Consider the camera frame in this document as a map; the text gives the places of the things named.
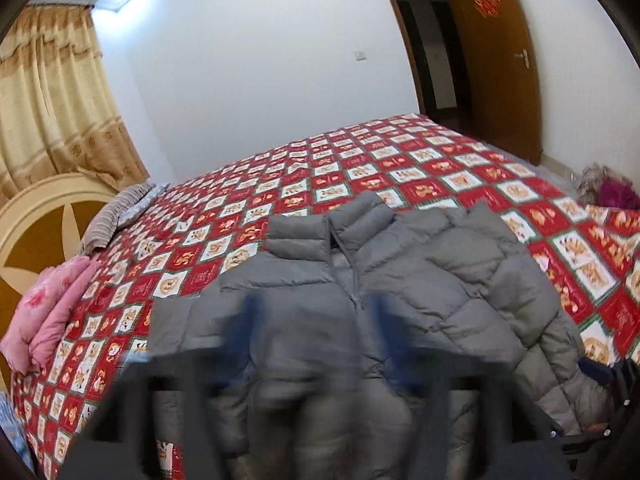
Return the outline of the grey puffer jacket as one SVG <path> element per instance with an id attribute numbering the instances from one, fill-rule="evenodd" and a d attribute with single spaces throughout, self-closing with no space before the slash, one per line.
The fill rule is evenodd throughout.
<path id="1" fill-rule="evenodd" d="M 259 479 L 395 479 L 419 399 L 383 339 L 503 364 L 577 436 L 607 422 L 579 330 L 526 247 L 486 205 L 397 212 L 365 192 L 321 216 L 274 216 L 265 247 L 192 296 L 155 301 L 153 356 L 215 348 L 247 299 L 250 350 L 213 400 L 216 434 Z"/>

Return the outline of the purple clothes pile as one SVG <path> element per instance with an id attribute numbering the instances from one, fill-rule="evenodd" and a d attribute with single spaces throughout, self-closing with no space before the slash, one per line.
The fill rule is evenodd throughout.
<path id="1" fill-rule="evenodd" d="M 639 194 L 631 180 L 608 166 L 592 164 L 577 181 L 578 203 L 606 208 L 638 210 Z"/>

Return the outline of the red patterned bed quilt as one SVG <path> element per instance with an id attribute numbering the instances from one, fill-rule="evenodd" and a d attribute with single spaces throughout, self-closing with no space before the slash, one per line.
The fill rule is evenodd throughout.
<path id="1" fill-rule="evenodd" d="M 257 252 L 270 214 L 322 214 L 361 192 L 388 206 L 486 203 L 524 243 L 590 358 L 639 354 L 639 216 L 580 206 L 540 169 L 408 114 L 274 148 L 168 188 L 96 256 L 98 268 L 39 373 L 11 399 L 47 478 L 116 367 L 145 347 L 152 302 L 198 292 Z"/>

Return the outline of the grey striped pillow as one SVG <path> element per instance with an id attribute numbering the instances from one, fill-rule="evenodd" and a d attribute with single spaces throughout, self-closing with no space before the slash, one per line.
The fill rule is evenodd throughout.
<path id="1" fill-rule="evenodd" d="M 92 255 L 110 244 L 114 234 L 139 218 L 169 183 L 143 182 L 128 186 L 105 204 L 93 217 L 81 237 L 79 255 Z"/>

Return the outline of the pink folded blanket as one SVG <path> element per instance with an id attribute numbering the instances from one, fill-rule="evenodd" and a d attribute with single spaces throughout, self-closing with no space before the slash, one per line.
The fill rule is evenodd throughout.
<path id="1" fill-rule="evenodd" d="M 12 372 L 39 372 L 53 359 L 74 307 L 98 267 L 96 260 L 80 256 L 39 275 L 1 339 L 1 353 Z"/>

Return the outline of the cream round headboard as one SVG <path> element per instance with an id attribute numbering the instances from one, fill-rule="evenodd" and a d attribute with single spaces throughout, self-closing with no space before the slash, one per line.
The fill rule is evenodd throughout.
<path id="1" fill-rule="evenodd" d="M 39 275 L 80 257 L 81 237 L 115 195 L 94 177 L 60 174 L 25 188 L 1 208 L 1 339 Z M 3 391 L 13 374 L 1 353 Z"/>

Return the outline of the blue printed cloth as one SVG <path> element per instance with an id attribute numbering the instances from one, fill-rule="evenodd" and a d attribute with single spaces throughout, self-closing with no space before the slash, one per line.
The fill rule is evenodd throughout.
<path id="1" fill-rule="evenodd" d="M 25 431 L 5 391 L 1 393 L 1 474 L 6 474 L 7 479 L 36 478 Z"/>

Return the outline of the brown wooden door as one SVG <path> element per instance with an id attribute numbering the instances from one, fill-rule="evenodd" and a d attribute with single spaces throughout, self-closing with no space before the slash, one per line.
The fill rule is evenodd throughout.
<path id="1" fill-rule="evenodd" d="M 541 100 L 533 41 L 520 0 L 501 0 L 483 18 L 473 0 L 448 0 L 468 70 L 475 134 L 534 165 L 540 163 Z M 514 56 L 526 49 L 530 69 Z"/>

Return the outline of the beige curtain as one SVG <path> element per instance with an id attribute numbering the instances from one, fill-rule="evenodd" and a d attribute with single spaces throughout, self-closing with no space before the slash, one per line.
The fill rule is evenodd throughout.
<path id="1" fill-rule="evenodd" d="M 88 6 L 25 6 L 1 43 L 1 200 L 80 172 L 149 177 L 116 106 Z"/>

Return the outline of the red door decoration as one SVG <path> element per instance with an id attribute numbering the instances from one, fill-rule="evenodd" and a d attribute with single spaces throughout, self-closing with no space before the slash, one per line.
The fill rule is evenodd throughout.
<path id="1" fill-rule="evenodd" d="M 501 0 L 473 0 L 473 3 L 483 18 L 496 18 L 499 15 Z"/>

